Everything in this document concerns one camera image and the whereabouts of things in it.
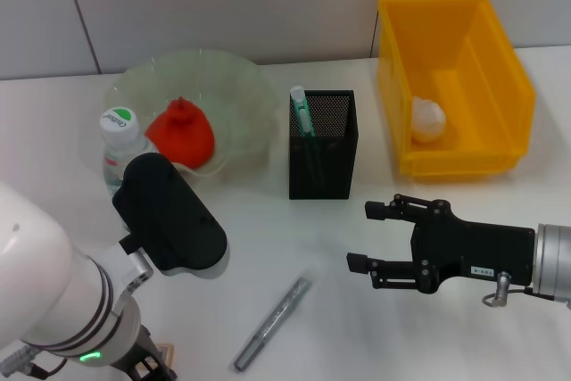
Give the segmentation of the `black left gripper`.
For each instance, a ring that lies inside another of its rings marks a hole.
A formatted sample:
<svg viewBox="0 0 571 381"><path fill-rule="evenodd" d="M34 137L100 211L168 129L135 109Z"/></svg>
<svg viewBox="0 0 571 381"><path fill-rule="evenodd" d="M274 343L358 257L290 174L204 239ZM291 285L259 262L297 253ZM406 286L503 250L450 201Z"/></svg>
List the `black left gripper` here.
<svg viewBox="0 0 571 381"><path fill-rule="evenodd" d="M131 380L178 379L176 372L163 359L144 326L139 328L137 339L126 354L126 375Z"/></svg>

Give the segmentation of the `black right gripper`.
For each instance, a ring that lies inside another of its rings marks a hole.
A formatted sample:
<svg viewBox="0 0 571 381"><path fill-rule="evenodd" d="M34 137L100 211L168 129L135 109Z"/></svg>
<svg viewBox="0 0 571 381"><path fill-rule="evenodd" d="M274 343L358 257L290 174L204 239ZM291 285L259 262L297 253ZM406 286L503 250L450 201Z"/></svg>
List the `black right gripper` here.
<svg viewBox="0 0 571 381"><path fill-rule="evenodd" d="M367 201L365 213L368 219L415 224L410 240L413 263L347 253L349 271L368 275L375 289L433 294L453 277L494 282L502 272L513 285L532 282L535 231L531 228L463 220L446 201L402 194L395 194L389 203Z"/></svg>

